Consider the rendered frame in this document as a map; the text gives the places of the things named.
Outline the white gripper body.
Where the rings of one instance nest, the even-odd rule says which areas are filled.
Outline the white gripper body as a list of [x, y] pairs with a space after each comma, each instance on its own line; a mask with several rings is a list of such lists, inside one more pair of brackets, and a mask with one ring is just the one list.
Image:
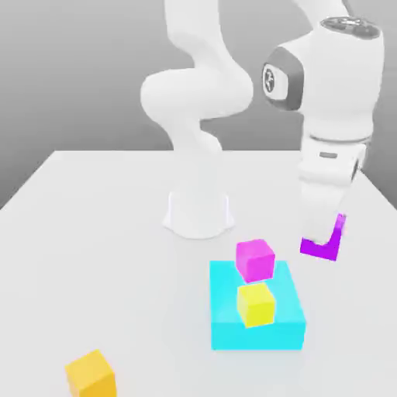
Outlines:
[[299, 177], [317, 184], [348, 186], [357, 173], [357, 144], [303, 140]]

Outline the small purple cube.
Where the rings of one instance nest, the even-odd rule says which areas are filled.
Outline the small purple cube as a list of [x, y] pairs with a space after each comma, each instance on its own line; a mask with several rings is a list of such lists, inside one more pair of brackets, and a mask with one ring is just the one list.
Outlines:
[[317, 244], [311, 240], [302, 238], [300, 253], [313, 257], [336, 261], [339, 253], [340, 240], [343, 235], [343, 228], [346, 222], [346, 216], [339, 214], [334, 224], [333, 232], [329, 241], [325, 244]]

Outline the small magenta cube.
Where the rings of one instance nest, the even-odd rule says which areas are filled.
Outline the small magenta cube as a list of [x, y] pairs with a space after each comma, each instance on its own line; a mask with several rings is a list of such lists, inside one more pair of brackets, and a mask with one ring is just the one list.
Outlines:
[[247, 284], [273, 278], [274, 263], [275, 253], [263, 239], [236, 245], [236, 269]]

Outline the small yellow cube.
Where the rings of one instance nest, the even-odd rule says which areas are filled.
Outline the small yellow cube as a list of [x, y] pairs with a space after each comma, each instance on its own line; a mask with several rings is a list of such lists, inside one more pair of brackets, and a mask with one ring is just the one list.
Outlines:
[[275, 306], [275, 298], [265, 282], [237, 289], [236, 307], [246, 328], [272, 324]]

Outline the small orange cube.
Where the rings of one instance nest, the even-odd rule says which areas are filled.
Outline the small orange cube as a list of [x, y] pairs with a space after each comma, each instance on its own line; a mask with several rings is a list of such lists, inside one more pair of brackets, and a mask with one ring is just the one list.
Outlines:
[[72, 397], [116, 397], [115, 373], [100, 350], [65, 366]]

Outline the large cyan box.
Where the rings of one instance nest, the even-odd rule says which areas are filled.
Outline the large cyan box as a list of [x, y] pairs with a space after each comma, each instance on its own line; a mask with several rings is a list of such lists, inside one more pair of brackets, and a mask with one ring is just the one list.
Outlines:
[[237, 311], [243, 279], [233, 261], [209, 262], [211, 348], [213, 350], [300, 350], [306, 318], [288, 263], [276, 261], [266, 281], [275, 298], [274, 322], [247, 328]]

